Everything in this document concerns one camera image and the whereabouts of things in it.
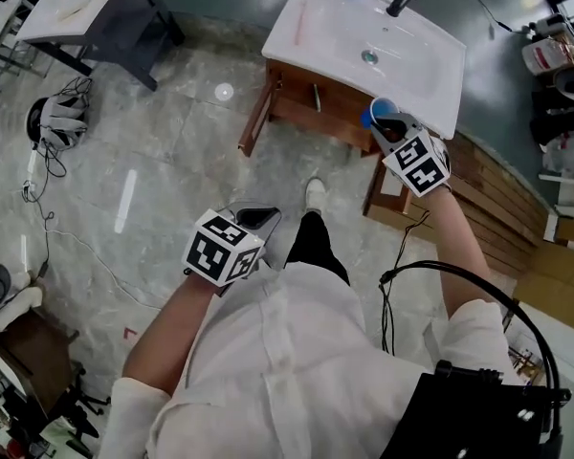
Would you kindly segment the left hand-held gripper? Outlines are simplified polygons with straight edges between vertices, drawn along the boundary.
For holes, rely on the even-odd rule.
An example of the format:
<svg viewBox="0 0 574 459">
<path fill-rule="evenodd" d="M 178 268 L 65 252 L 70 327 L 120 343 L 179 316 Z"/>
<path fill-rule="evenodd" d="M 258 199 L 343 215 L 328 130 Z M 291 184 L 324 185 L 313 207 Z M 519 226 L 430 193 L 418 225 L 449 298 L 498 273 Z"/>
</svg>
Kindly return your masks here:
<svg viewBox="0 0 574 459">
<path fill-rule="evenodd" d="M 232 283 L 258 268 L 282 219 L 281 211 L 258 202 L 233 202 L 220 211 L 208 209 L 194 224 L 182 263 L 217 288 L 222 296 Z"/>
</svg>

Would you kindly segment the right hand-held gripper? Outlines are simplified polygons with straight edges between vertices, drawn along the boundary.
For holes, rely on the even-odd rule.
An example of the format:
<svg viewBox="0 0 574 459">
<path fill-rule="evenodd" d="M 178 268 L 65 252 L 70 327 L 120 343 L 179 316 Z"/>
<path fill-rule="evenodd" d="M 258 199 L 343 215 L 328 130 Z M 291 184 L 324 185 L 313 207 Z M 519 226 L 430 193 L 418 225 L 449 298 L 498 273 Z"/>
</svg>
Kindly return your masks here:
<svg viewBox="0 0 574 459">
<path fill-rule="evenodd" d="M 370 124 L 374 141 L 385 155 L 383 164 L 416 197 L 423 197 L 440 186 L 449 187 L 451 162 L 446 145 L 427 130 L 418 131 L 393 151 L 393 137 L 404 138 L 410 129 L 422 124 L 411 114 L 390 113 L 385 126 Z"/>
</svg>

